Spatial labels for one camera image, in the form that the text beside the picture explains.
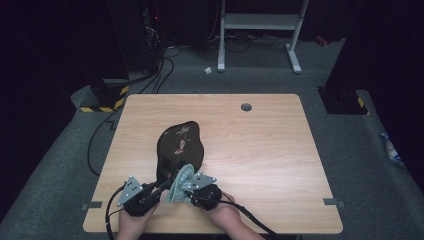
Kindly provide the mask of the person's right hand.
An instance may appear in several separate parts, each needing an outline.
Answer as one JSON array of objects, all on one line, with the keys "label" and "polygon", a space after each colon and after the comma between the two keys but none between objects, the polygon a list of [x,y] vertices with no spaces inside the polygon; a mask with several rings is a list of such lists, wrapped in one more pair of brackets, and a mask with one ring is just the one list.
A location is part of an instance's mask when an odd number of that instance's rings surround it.
[{"label": "person's right hand", "polygon": [[247,226],[241,220],[239,210],[232,206],[232,203],[235,202],[234,197],[223,193],[221,199],[223,203],[218,203],[212,210],[203,210],[203,213],[217,228],[224,231],[228,236],[242,235]]}]

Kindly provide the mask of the blue white packet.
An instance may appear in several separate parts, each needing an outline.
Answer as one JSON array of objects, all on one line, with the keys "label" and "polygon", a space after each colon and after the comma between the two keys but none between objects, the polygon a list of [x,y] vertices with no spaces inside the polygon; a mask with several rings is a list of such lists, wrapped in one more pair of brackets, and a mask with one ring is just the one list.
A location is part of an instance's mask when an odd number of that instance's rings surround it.
[{"label": "blue white packet", "polygon": [[385,149],[389,160],[400,166],[403,166],[404,162],[402,161],[388,134],[386,132],[382,132],[380,136],[382,137],[385,143]]}]

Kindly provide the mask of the person's left hand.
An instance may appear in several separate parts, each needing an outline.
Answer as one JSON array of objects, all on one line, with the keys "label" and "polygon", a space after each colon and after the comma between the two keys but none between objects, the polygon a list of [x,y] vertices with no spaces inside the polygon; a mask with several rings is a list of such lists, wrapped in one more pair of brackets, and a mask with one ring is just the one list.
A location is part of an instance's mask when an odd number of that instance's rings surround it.
[{"label": "person's left hand", "polygon": [[159,204],[154,205],[143,216],[130,216],[125,210],[119,213],[118,234],[116,240],[139,240],[146,229],[149,219]]}]

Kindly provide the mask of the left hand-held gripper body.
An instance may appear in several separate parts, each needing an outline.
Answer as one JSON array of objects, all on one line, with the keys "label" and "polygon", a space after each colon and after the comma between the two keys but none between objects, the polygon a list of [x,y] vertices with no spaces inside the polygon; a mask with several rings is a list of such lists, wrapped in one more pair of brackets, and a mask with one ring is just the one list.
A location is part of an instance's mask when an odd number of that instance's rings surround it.
[{"label": "left hand-held gripper body", "polygon": [[124,184],[117,206],[123,207],[130,216],[144,216],[160,201],[160,195],[155,194],[154,190],[154,183],[140,184],[134,176],[130,176]]}]

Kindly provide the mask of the dark equipment rack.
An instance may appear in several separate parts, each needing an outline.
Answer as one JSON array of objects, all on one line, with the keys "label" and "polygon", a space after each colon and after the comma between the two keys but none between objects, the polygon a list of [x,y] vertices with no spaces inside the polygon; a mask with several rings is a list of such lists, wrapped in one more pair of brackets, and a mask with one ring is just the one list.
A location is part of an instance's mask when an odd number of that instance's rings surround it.
[{"label": "dark equipment rack", "polygon": [[107,5],[128,78],[151,74],[160,50],[155,0],[107,0]]}]

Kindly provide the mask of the grey tape strip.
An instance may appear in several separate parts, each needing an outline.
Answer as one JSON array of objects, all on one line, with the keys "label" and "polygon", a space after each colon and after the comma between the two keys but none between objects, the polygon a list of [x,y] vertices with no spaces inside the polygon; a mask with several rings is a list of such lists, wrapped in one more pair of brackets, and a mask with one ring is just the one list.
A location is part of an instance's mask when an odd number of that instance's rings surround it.
[{"label": "grey tape strip", "polygon": [[92,208],[101,208],[102,207],[103,202],[101,201],[91,201],[88,203],[83,203],[80,210],[81,211],[87,211],[88,209],[92,209]]},{"label": "grey tape strip", "polygon": [[336,206],[338,209],[345,207],[345,203],[336,198],[324,198],[323,202],[325,205]]}]

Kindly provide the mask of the black base with striped tape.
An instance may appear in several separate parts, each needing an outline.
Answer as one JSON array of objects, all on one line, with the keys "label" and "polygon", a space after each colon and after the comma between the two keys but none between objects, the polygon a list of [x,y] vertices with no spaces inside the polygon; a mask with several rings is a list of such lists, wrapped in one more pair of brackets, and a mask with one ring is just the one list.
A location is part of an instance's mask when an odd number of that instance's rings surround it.
[{"label": "black base with striped tape", "polygon": [[318,93],[328,114],[368,115],[363,99],[355,92],[319,87]]},{"label": "black base with striped tape", "polygon": [[79,109],[86,113],[117,111],[123,105],[128,90],[128,85],[110,85],[99,80],[89,86]]}]

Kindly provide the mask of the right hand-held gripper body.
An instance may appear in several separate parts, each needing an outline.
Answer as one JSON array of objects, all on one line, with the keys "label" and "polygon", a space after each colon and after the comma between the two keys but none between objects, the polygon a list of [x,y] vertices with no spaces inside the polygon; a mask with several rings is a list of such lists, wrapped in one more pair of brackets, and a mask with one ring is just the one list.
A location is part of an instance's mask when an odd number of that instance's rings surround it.
[{"label": "right hand-held gripper body", "polygon": [[191,204],[206,211],[214,209],[222,197],[222,191],[215,184],[216,181],[214,177],[196,173],[192,179],[196,189]]}]

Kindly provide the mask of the white metal stand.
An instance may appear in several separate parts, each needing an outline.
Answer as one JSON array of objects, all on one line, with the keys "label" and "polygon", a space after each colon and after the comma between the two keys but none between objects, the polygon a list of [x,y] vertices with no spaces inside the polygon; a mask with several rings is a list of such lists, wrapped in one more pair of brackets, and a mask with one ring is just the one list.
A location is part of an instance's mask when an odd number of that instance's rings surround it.
[{"label": "white metal stand", "polygon": [[276,30],[292,31],[290,42],[285,45],[289,60],[295,74],[301,74],[302,69],[295,53],[295,47],[303,25],[309,0],[302,0],[297,14],[245,14],[227,13],[226,0],[221,0],[220,40],[217,58],[217,71],[225,71],[225,31],[237,30]]}]

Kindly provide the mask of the blue striped towel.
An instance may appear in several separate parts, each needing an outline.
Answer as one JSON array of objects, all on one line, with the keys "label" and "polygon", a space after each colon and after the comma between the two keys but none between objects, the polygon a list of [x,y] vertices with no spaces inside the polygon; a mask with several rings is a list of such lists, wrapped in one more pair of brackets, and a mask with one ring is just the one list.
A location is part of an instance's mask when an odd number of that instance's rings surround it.
[{"label": "blue striped towel", "polygon": [[196,189],[192,183],[195,176],[195,169],[192,164],[184,165],[176,175],[173,184],[166,196],[167,203],[188,202],[189,195]]}]

